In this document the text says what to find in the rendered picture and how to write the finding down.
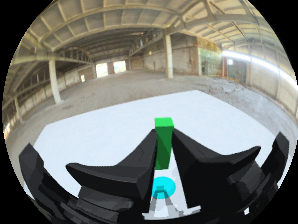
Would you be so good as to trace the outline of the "green rectangular post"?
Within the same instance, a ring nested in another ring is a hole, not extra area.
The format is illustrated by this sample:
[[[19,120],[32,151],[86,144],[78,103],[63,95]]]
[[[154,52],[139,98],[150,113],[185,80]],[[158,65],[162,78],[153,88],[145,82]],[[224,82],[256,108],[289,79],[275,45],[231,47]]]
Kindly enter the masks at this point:
[[[170,152],[172,152],[172,133],[174,124],[172,117],[156,117],[157,157],[156,169],[168,169]]]

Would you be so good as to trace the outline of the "cyan circle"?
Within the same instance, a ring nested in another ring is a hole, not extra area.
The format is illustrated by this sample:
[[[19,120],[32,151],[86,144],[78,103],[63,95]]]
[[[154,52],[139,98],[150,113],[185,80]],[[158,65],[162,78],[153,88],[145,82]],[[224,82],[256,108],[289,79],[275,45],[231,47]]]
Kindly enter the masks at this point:
[[[169,177],[156,177],[153,180],[152,196],[156,198],[166,198],[176,192],[176,184]]]

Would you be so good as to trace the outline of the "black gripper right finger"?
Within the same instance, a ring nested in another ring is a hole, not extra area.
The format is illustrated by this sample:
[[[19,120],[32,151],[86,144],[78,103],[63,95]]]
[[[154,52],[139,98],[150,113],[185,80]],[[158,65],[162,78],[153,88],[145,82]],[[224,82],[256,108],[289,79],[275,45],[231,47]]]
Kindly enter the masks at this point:
[[[221,155],[174,128],[172,151],[189,209],[200,205],[227,177],[257,159],[261,147],[257,145],[247,151]]]

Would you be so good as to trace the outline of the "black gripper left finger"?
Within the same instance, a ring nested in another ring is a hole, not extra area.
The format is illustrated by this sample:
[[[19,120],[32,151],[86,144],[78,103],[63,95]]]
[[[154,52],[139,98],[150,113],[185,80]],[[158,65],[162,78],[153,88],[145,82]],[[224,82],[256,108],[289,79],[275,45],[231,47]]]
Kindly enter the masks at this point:
[[[112,196],[132,198],[142,213],[149,213],[156,157],[157,132],[152,129],[138,147],[117,165],[89,167],[68,163],[65,168],[81,186]]]

